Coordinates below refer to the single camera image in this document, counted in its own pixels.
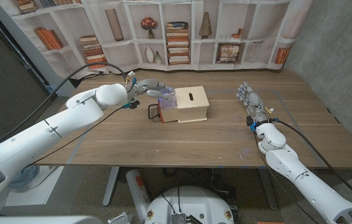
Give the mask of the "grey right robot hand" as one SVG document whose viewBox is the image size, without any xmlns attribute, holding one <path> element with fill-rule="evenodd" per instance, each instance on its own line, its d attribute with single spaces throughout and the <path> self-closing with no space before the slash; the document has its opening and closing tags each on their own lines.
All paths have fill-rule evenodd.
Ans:
<svg viewBox="0 0 352 224">
<path fill-rule="evenodd" d="M 247 82 L 239 86 L 236 96 L 246 107 L 248 114 L 246 124 L 248 126 L 255 124 L 255 127 L 257 127 L 262 123 L 269 122 L 262 99 Z"/>
</svg>

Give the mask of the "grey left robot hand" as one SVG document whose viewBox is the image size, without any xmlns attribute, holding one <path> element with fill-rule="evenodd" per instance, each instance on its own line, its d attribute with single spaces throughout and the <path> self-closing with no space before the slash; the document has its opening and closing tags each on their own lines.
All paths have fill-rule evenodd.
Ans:
<svg viewBox="0 0 352 224">
<path fill-rule="evenodd" d="M 169 94 L 166 95 L 165 93 L 162 93 L 162 90 L 170 90 L 170 87 L 155 78 L 133 81 L 130 84 L 130 87 L 126 87 L 126 90 L 127 98 L 129 100 L 135 98 L 137 95 L 146 93 L 153 98 L 161 98 L 167 101 L 174 101 L 174 99 Z"/>
</svg>

